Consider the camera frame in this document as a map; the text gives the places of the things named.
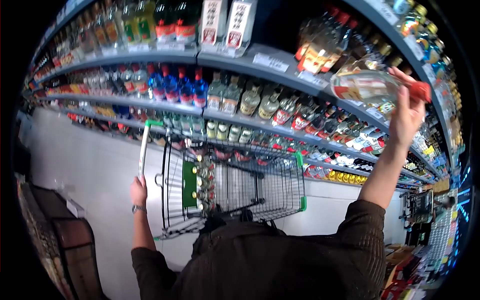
shopper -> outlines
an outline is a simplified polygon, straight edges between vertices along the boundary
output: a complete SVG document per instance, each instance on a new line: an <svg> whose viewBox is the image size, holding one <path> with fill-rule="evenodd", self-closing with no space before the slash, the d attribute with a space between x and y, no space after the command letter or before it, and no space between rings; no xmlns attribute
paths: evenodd
<svg viewBox="0 0 480 300"><path fill-rule="evenodd" d="M389 72L405 85L413 78ZM424 103L398 91L390 139L348 206L337 233L287 236L254 222L238 222L201 234L192 259L176 275L156 250L146 214L145 179L135 178L132 261L140 296L146 299L375 299L385 274L384 215L413 136L425 116Z"/></svg>

person's right hand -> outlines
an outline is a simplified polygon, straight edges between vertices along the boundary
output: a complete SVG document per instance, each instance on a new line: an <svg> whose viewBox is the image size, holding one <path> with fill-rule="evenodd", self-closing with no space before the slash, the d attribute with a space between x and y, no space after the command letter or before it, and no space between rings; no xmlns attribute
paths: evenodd
<svg viewBox="0 0 480 300"><path fill-rule="evenodd" d="M415 81L415 79L405 75L396 67L389 68L388 71L406 85L411 85L412 80ZM413 137L419 130L424 118L425 103L411 99L408 89L405 86L401 86L398 89L396 109L390 120L390 141L404 149L409 149Z"/></svg>
<svg viewBox="0 0 480 300"><path fill-rule="evenodd" d="M147 203L147 184L145 176L142 176L140 180L137 176L133 178L133 182L130 185L130 198L133 205L146 206Z"/></svg>

wire cart frame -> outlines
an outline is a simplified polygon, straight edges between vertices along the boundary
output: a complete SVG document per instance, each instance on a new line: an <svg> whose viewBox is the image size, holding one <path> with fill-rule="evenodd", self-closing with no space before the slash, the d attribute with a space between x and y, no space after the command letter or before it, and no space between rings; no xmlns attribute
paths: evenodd
<svg viewBox="0 0 480 300"><path fill-rule="evenodd" d="M140 176L151 125L161 126L162 122L145 122ZM228 222L239 220L247 212L249 221L269 222L306 210L300 153L182 135L177 138L185 138L186 148L179 151L172 149L171 136L169 133L167 136L169 143L164 146L161 173L155 175L155 183L162 189L163 225L162 234L154 237L156 240L197 233L213 216ZM199 177L192 172L198 163L199 153L195 152L198 148L215 165L212 169L215 198L208 212L205 203L192 195L200 190L196 181Z"/></svg>

tiled floor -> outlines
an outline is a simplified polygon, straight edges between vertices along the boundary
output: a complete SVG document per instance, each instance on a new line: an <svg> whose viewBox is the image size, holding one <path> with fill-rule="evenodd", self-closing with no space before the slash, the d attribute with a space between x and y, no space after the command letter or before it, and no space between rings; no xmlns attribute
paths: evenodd
<svg viewBox="0 0 480 300"><path fill-rule="evenodd" d="M139 299L130 249L132 213L129 185L137 174L140 146L73 126L63 115L38 108L29 139L33 182L55 189L59 182L68 196L86 210L96 241L98 272L104 293L112 300ZM152 233L161 232L161 194L154 175L161 170L162 153L149 149L145 163L148 219ZM335 233L348 204L360 187L306 181L307 210L276 221L290 235ZM385 242L405 241L398 220L401 201L396 192L385 216ZM157 241L173 270L188 262L196 234Z"/></svg>

shirt sleeve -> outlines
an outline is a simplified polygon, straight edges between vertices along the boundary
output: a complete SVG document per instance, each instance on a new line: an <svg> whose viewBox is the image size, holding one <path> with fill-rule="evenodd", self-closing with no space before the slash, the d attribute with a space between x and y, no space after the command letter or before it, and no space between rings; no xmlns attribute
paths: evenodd
<svg viewBox="0 0 480 300"><path fill-rule="evenodd" d="M140 299L165 299L170 294L177 275L168 268L163 254L147 248L132 249L131 254Z"/></svg>
<svg viewBox="0 0 480 300"><path fill-rule="evenodd" d="M385 210L377 204L356 200L337 230L351 261L369 279L369 290L380 290L385 275L384 217Z"/></svg>

